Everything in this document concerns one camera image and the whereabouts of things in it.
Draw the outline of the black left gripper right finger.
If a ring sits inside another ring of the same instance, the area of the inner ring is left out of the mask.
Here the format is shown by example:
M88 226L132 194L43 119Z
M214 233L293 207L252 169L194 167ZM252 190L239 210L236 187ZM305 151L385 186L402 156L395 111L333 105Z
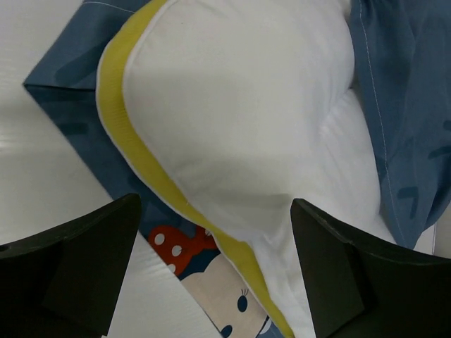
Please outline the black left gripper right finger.
M341 222L308 201L290 209L317 337L450 336L450 260Z

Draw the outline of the blue cartoon print pillowcase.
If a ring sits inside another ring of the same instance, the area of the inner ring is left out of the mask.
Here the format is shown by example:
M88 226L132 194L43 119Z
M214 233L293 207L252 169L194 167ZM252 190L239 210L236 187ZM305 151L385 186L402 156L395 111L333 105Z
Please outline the blue cartoon print pillowcase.
M151 2L83 1L24 86L111 197L127 191L141 196L146 240L159 225L193 240L196 225L145 187L110 140L97 109L97 73L107 44ZM369 41L364 74L378 84L383 115L397 121L392 155L416 174L420 196L410 202L410 214L424 233L450 204L450 2L368 2L366 16L354 15L356 36ZM286 336L271 324L257 337Z

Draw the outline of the white pillow with yellow edge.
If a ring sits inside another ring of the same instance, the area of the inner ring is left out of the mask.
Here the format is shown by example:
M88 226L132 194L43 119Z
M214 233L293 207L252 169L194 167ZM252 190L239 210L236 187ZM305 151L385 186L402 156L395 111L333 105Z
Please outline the white pillow with yellow edge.
M290 209L417 251L416 174L364 74L368 1L153 1L107 44L100 121L145 187L193 222L147 241L232 337L317 337Z

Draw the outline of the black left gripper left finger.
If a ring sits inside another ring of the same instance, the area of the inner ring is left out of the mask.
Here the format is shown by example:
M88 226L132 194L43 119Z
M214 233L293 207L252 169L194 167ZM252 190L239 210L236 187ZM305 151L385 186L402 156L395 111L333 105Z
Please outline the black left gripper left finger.
M141 221L137 194L1 245L2 337L103 337Z

